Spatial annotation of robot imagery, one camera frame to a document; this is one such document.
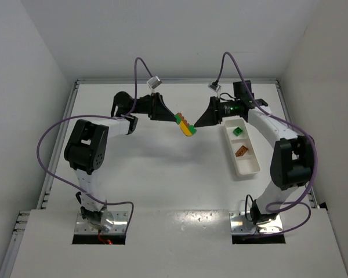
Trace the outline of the brown lego brick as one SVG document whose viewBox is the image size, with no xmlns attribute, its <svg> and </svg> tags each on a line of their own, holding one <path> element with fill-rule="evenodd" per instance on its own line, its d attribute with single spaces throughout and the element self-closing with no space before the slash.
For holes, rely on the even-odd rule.
<svg viewBox="0 0 348 278">
<path fill-rule="evenodd" d="M 177 114 L 179 114 L 182 117 L 182 121 L 180 122 L 180 124 L 182 123 L 183 125 L 185 125 L 186 127 L 189 127 L 190 124 L 189 122 L 185 119 L 185 117 L 182 115 L 182 113 L 178 112 Z"/>
<path fill-rule="evenodd" d="M 248 151 L 249 151 L 249 149 L 248 149 L 246 146 L 242 145 L 242 146 L 235 152 L 235 156 L 236 156 L 236 157 L 242 157 L 242 156 L 244 156 L 244 155 L 247 155 L 247 154 L 248 154 Z"/>
</svg>

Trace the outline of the yellow lego brick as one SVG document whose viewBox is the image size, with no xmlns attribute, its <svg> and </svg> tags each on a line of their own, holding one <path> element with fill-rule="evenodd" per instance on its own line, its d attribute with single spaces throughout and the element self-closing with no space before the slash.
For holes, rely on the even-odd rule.
<svg viewBox="0 0 348 278">
<path fill-rule="evenodd" d="M 189 127 L 186 127 L 185 125 L 183 125 L 182 123 L 179 125 L 181 131 L 184 133 L 185 136 L 191 137 L 193 136 L 195 133 L 192 133 L 189 129 Z"/>
</svg>

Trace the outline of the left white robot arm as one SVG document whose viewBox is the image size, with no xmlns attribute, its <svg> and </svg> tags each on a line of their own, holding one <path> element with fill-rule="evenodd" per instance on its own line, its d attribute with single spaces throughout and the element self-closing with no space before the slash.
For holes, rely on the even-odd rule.
<svg viewBox="0 0 348 278">
<path fill-rule="evenodd" d="M 126 117 L 95 122 L 77 120 L 64 150 L 64 158 L 74 170 L 80 187 L 76 198 L 81 205 L 82 218 L 99 232 L 108 233 L 114 223 L 100 189 L 98 169 L 104 161 L 107 141 L 134 132 L 138 121 L 134 114 L 146 114 L 149 119 L 157 121 L 177 121 L 160 93 L 151 93 L 134 100 L 127 92 L 118 92 L 113 99 L 111 116 Z"/>
</svg>

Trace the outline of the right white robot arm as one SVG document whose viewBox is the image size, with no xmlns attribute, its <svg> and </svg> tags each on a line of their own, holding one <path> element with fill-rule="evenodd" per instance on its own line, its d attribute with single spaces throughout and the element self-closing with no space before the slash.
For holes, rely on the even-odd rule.
<svg viewBox="0 0 348 278">
<path fill-rule="evenodd" d="M 273 147 L 270 163 L 271 181 L 252 202 L 249 215 L 254 224 L 274 219 L 280 212 L 300 203 L 287 199 L 298 188 L 311 183 L 316 174 L 317 152 L 309 135 L 297 133 L 284 119 L 274 116 L 265 100 L 256 99 L 251 81 L 234 82 L 234 97 L 222 101 L 211 97 L 209 105 L 196 121 L 195 127 L 215 126 L 226 117 L 239 116 Z"/>
</svg>

